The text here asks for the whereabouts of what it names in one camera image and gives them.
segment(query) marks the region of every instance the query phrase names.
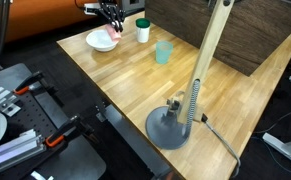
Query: pink object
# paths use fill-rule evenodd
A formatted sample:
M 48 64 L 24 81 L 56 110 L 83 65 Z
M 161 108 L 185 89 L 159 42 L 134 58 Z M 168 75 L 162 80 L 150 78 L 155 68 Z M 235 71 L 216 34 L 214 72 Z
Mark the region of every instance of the pink object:
M 121 40 L 121 32 L 116 32 L 115 29 L 109 24 L 106 24 L 105 28 L 113 42 L 118 42 L 119 40 Z

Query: metal spring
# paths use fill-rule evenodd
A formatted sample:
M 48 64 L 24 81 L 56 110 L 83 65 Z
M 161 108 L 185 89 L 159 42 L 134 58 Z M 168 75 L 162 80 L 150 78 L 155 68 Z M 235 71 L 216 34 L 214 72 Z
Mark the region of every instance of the metal spring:
M 189 105 L 189 109 L 187 113 L 186 130 L 185 130 L 185 135 L 184 135 L 185 137 L 188 137 L 191 132 L 195 109 L 196 109 L 196 99 L 198 96 L 199 88 L 200 88 L 200 81 L 199 79 L 196 79 L 193 83 L 193 92 L 192 92 L 190 105 Z

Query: orange couch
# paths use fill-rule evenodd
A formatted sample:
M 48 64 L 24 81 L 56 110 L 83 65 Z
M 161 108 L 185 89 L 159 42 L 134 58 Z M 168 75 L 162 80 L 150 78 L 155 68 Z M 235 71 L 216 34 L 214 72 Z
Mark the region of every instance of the orange couch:
M 97 3 L 97 0 L 77 0 Z M 84 21 L 87 16 L 75 6 L 74 0 L 14 0 L 10 6 L 6 42 Z

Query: white cup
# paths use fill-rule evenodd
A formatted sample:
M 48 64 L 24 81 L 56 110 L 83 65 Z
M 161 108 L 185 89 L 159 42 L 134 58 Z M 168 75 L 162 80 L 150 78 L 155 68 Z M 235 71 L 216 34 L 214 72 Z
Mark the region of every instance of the white cup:
M 137 41 L 140 43 L 146 43 L 149 39 L 150 21 L 145 18 L 139 18 L 136 20 L 136 35 Z

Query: white bowl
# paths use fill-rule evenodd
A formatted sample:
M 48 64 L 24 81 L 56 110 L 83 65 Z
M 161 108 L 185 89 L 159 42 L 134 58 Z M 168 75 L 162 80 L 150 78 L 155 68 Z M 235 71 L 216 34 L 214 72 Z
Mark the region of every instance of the white bowl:
M 105 29 L 95 30 L 86 37 L 86 42 L 97 51 L 107 52 L 116 47 L 117 42 L 113 42 Z

